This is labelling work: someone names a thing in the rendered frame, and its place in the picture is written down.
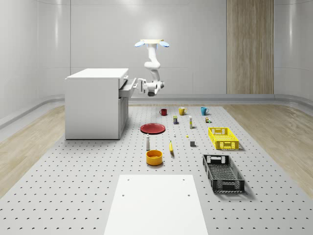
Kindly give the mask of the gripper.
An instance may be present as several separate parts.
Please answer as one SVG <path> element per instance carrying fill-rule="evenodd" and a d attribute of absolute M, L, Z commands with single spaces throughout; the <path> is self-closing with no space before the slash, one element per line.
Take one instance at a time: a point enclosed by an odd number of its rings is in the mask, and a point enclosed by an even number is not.
<path fill-rule="evenodd" d="M 144 94 L 147 90 L 147 82 L 146 79 L 138 78 L 137 79 L 137 88 L 139 94 Z"/>

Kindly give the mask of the red plate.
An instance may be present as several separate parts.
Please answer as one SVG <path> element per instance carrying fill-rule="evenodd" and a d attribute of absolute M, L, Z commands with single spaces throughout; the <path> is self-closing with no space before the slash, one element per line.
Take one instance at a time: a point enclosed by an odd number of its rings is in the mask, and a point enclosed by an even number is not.
<path fill-rule="evenodd" d="M 140 131 L 145 134 L 157 135 L 165 131 L 165 126 L 158 123 L 148 123 L 142 125 Z"/>

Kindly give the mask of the white cabinet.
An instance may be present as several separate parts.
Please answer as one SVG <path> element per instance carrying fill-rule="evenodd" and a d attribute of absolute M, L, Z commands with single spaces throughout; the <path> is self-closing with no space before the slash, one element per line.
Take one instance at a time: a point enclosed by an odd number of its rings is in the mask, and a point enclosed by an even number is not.
<path fill-rule="evenodd" d="M 124 99 L 119 90 L 127 68 L 85 69 L 65 79 L 65 138 L 117 140 Z"/>

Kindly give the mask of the yellow bowl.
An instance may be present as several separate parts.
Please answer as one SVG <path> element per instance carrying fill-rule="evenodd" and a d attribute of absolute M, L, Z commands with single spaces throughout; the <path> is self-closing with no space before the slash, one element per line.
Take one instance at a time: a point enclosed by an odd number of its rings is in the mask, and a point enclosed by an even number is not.
<path fill-rule="evenodd" d="M 160 165 L 163 162 L 162 152 L 159 150 L 149 150 L 146 152 L 146 163 L 149 165 Z"/>

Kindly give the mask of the yellow basket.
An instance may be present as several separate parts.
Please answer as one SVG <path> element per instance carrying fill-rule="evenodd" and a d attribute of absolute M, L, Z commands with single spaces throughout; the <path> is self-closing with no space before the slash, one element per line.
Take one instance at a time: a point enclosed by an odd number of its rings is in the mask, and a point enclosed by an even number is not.
<path fill-rule="evenodd" d="M 239 149 L 239 140 L 227 127 L 209 127 L 208 135 L 216 149 Z"/>

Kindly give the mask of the white board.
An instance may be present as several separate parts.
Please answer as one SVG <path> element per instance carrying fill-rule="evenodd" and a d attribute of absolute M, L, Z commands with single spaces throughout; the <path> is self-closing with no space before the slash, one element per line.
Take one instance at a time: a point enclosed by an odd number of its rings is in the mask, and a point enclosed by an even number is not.
<path fill-rule="evenodd" d="M 192 175 L 120 175 L 104 235 L 208 235 Z"/>

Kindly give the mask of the dark grey basket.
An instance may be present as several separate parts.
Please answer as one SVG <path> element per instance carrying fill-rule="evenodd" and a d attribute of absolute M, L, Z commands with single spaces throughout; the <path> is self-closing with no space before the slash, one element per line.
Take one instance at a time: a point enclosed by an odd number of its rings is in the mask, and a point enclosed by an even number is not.
<path fill-rule="evenodd" d="M 245 180 L 228 155 L 202 155 L 202 164 L 214 192 L 244 192 Z"/>

